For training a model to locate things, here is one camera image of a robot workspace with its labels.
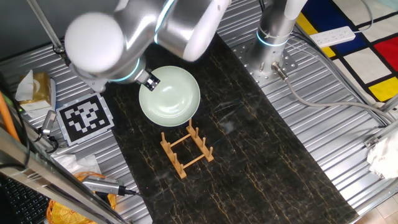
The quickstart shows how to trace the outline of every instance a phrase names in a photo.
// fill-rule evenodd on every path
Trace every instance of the white plug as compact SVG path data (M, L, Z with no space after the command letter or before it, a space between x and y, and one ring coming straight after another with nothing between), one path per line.
M351 41L355 38L355 34L348 26L344 26L317 34L312 34L310 37L320 48L324 48Z

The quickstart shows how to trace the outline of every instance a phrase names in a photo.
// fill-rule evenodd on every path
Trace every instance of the black countertop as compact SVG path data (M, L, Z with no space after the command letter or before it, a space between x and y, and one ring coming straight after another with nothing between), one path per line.
M141 111L138 85L107 86L114 135L154 223L348 223L358 216L220 37L195 63L156 45L146 58L148 68L175 65L196 78L193 127L215 158L186 168L181 179L160 133L174 142L188 124L158 126ZM190 138L173 151L183 164L201 155Z

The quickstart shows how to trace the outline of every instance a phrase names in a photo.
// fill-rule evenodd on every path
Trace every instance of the metal mounting plate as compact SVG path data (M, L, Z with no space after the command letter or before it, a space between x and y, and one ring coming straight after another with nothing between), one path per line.
M232 48L234 54L240 59L240 61L244 60L244 57L246 55L246 52L249 50L249 48L252 46L254 42L253 40L249 40L247 42L244 42L242 44L239 44L235 47ZM290 54L284 50L283 52L283 62L280 63L280 66L282 67L283 71L285 71L287 74L293 72L294 70L297 69L298 65L296 61L290 56ZM249 71L250 75L252 75L253 79L255 79L256 83L258 83L259 86L263 86L266 83L269 83L270 81L279 78L279 76L276 74L276 72L265 72L262 71L260 72L259 70L252 69L251 67L248 67L247 65L244 65L246 69Z

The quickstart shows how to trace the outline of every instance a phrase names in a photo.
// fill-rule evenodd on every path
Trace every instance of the ceramic bowl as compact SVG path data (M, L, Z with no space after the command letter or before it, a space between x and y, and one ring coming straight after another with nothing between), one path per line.
M141 85L139 104L144 114L155 124L165 127L187 122L200 103L200 90L195 78L174 66L160 67L152 73L160 83L154 91Z

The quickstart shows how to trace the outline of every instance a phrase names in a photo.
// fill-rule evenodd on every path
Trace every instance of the orange object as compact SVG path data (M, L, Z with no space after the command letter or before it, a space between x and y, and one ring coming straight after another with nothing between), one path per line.
M80 172L75 174L74 176L78 180L82 181L88 175L105 177L101 174L97 174L94 172ZM111 202L111 207L115 209L116 195L109 194L108 199L109 202ZM54 200L50 200L49 207L47 209L47 221L49 221L49 224L95 224L96 223L84 217L83 215L74 212L68 207L61 205L60 203Z
M6 101L4 100L4 97L2 96L1 92L0 92L0 113L1 113L1 116L2 116L2 118L4 120L4 124L6 124L6 128L7 128L8 133L12 137L14 137L14 139L16 139L19 142L21 142L21 140L19 140L17 131L15 130L14 122L12 122L10 111L8 110Z
M167 156L169 157L170 161L172 162L175 170L179 174L180 178L186 178L187 173L185 173L184 169L187 168L188 166L198 162L201 158L205 157L208 162L212 161L214 159L213 157L213 147L210 147L210 151L207 149L205 143L206 143L206 138L200 139L199 137L199 128L194 129L192 127L192 119L189 119L189 126L187 127L188 134L179 140L175 141L173 144L169 143L166 141L164 137L164 133L162 133L162 141L160 142L160 145L162 146L163 150L166 152ZM193 141L196 143L198 146L199 150L201 150L202 155L196 157L194 160L187 164L181 164L178 159L177 159L177 153L174 153L172 150L172 147L175 146L176 144L186 140L187 138L191 137Z

